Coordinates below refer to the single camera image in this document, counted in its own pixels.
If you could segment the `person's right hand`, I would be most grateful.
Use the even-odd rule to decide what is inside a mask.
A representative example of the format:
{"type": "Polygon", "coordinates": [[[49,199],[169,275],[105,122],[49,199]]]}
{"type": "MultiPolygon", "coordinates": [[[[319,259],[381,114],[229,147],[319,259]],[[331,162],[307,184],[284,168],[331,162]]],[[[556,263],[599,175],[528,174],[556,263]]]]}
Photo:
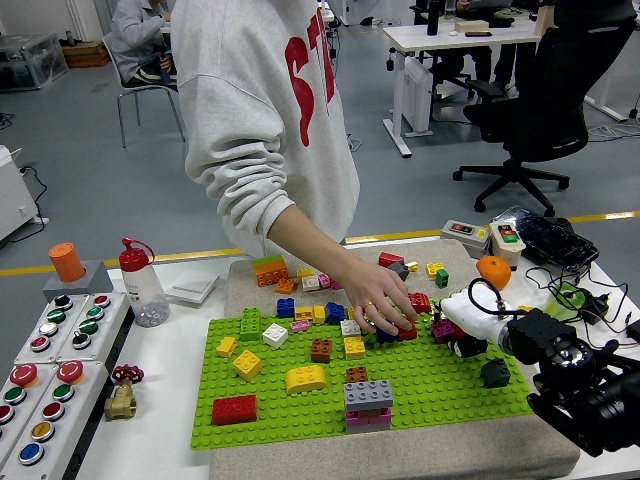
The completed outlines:
{"type": "Polygon", "coordinates": [[[406,285],[394,271],[354,257],[334,278],[344,288],[362,330],[375,333],[379,329],[396,336],[413,328],[417,313],[406,285]]]}

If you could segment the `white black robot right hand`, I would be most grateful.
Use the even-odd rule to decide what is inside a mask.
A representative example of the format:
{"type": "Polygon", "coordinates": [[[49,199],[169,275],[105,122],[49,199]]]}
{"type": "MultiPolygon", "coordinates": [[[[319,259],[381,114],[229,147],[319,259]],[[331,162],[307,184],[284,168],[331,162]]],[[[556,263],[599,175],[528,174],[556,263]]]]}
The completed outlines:
{"type": "Polygon", "coordinates": [[[437,309],[462,332],[460,339],[448,342],[461,358],[477,356],[487,351],[491,342],[507,355],[512,355],[506,315],[487,313],[471,302],[469,295],[458,292],[441,300],[437,309]]]}

